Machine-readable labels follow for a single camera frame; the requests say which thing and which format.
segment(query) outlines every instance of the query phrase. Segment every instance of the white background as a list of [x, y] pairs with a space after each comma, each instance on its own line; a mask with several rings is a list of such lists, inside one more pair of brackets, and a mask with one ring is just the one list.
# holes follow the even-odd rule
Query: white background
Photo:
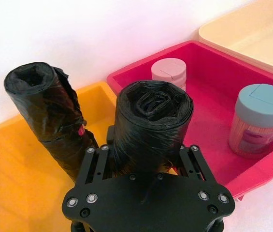
[[[0, 122], [17, 114], [3, 89], [15, 67], [44, 61], [79, 88], [252, 0], [0, 0]], [[273, 232], [273, 181], [244, 197], [227, 232]]]

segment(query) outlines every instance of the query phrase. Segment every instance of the black plastic bag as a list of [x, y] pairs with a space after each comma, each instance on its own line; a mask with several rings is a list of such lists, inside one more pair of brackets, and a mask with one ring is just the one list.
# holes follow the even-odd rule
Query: black plastic bag
[[38, 140], [75, 181], [86, 148], [98, 145], [93, 134], [83, 129], [86, 122], [68, 75], [35, 62], [12, 70], [4, 87]]
[[127, 86], [117, 98], [114, 152], [117, 174], [165, 172], [177, 161], [193, 101], [163, 81]]

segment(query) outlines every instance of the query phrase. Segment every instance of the magenta tray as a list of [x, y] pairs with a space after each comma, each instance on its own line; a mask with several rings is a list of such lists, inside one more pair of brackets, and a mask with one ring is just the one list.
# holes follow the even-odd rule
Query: magenta tray
[[200, 146], [217, 181], [235, 198], [271, 180], [273, 144], [264, 158], [245, 159], [230, 150], [228, 136], [239, 91], [256, 83], [273, 85], [273, 74], [189, 41], [114, 72], [107, 77], [108, 84], [118, 94], [133, 82], [151, 80], [151, 66], [163, 58], [179, 58], [187, 64], [186, 90], [195, 108], [184, 144]]

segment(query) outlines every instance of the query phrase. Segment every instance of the pink jar lid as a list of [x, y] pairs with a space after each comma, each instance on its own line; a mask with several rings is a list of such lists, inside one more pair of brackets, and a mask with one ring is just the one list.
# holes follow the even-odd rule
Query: pink jar lid
[[186, 83], [187, 66], [177, 58], [161, 59], [153, 64], [151, 74], [153, 80], [167, 81], [181, 87]]

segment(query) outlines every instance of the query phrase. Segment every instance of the orange tray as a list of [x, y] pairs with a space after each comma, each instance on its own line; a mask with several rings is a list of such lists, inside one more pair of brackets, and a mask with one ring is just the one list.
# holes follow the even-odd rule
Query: orange tray
[[[87, 128], [106, 143], [116, 96], [104, 82], [77, 91]], [[62, 211], [73, 182], [21, 116], [0, 124], [0, 232], [68, 232]]]
[[258, 0], [202, 26], [199, 40], [273, 73], [273, 0]]

